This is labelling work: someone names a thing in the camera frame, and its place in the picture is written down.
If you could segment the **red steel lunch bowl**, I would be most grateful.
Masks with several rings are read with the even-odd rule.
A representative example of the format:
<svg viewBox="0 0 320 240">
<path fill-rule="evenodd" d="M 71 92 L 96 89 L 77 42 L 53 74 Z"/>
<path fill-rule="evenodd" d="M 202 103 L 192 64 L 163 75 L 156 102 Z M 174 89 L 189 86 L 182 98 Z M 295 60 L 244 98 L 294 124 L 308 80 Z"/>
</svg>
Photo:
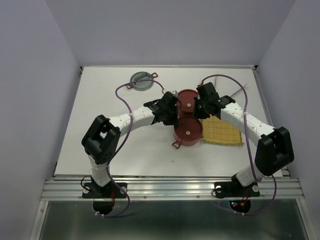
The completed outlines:
<svg viewBox="0 0 320 240">
<path fill-rule="evenodd" d="M 178 111 L 178 118 L 182 118 L 182 117 L 192 117 L 192 118 L 195 118 L 195 116 L 194 116 L 194 111 L 179 110 L 179 111 Z"/>
</svg>

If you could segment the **yellow bamboo mat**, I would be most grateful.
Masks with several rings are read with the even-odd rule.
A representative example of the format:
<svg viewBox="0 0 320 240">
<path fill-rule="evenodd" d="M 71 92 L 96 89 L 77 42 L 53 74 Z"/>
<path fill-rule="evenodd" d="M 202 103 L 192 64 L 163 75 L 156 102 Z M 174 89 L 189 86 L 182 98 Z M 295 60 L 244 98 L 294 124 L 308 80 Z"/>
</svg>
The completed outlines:
<svg viewBox="0 0 320 240">
<path fill-rule="evenodd" d="M 243 146 L 242 133 L 230 123 L 216 116 L 201 120 L 203 132 L 201 140 L 222 146 Z"/>
</svg>

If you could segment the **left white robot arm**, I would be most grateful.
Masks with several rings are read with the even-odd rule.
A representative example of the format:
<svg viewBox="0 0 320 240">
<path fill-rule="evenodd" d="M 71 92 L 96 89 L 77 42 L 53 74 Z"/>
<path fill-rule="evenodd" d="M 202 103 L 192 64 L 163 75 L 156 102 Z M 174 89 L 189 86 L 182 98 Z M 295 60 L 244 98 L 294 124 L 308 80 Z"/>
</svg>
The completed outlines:
<svg viewBox="0 0 320 240">
<path fill-rule="evenodd" d="M 162 98 L 146 102 L 129 113 L 110 118 L 99 115 L 94 119 L 81 144 L 89 156 L 95 193 L 100 197 L 111 193 L 107 169 L 116 155 L 119 139 L 138 128 L 157 123 L 177 125 L 178 101 L 176 91 L 166 91 Z"/>
</svg>

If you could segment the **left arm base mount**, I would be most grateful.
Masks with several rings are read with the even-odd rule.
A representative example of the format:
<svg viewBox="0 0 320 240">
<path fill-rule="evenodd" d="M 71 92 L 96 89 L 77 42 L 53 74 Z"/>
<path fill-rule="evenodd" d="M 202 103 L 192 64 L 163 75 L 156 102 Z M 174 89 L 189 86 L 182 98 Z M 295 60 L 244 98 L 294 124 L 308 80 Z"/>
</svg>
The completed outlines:
<svg viewBox="0 0 320 240">
<path fill-rule="evenodd" d="M 128 200 L 124 191 L 127 191 L 127 184 L 120 183 L 120 190 L 112 182 L 100 187 L 94 182 L 80 184 L 82 187 L 82 198 L 92 200 L 92 209 L 96 216 L 102 218 L 118 217 L 129 207 Z"/>
</svg>

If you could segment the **grey lid with red clips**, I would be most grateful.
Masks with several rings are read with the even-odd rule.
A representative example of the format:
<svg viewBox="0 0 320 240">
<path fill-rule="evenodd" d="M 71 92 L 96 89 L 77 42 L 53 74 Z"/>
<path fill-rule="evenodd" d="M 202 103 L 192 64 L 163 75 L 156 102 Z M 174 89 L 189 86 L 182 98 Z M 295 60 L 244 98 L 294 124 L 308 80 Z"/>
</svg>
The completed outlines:
<svg viewBox="0 0 320 240">
<path fill-rule="evenodd" d="M 156 72 L 148 73 L 146 71 L 139 71 L 134 73 L 129 81 L 129 84 L 126 85 L 128 90 L 134 89 L 136 91 L 147 91 L 149 90 L 154 82 L 153 80 L 158 77 Z"/>
</svg>

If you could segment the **red steel bowl with clips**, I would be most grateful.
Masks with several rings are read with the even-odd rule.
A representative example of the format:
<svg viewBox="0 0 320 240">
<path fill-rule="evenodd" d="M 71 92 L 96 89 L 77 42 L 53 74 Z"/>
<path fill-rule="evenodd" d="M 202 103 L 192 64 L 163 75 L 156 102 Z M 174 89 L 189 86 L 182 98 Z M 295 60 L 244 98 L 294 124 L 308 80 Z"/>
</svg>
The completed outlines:
<svg viewBox="0 0 320 240">
<path fill-rule="evenodd" d="M 200 134 L 194 134 L 190 131 L 184 131 L 182 133 L 173 133 L 175 141 L 171 144 L 175 149 L 179 149 L 181 146 L 191 147 L 197 144 L 200 139 Z"/>
</svg>

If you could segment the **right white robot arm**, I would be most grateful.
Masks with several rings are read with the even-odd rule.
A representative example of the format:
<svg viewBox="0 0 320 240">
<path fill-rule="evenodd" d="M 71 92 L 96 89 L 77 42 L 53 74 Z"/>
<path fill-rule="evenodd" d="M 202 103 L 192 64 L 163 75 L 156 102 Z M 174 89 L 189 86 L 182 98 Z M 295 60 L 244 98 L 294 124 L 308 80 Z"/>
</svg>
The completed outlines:
<svg viewBox="0 0 320 240">
<path fill-rule="evenodd" d="M 196 88 L 193 116 L 197 119 L 218 119 L 231 124 L 256 146 L 254 160 L 248 167 L 233 176 L 231 192 L 242 195 L 248 186 L 269 177 L 293 160 L 294 151 L 290 132 L 285 127 L 268 125 L 240 107 L 230 96 L 220 97 L 214 85 L 209 82 Z"/>
</svg>

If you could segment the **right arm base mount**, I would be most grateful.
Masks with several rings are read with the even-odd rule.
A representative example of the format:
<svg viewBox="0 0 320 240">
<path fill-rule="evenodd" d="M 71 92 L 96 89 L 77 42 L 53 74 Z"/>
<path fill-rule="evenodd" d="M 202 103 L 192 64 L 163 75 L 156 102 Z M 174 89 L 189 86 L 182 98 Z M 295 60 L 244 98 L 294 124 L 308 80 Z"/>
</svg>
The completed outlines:
<svg viewBox="0 0 320 240">
<path fill-rule="evenodd" d="M 235 181 L 215 182 L 211 195 L 218 199 L 231 198 L 229 205 L 236 213 L 247 214 L 251 209 L 251 197 L 259 197 L 260 189 L 256 182 L 242 186 Z"/>
</svg>

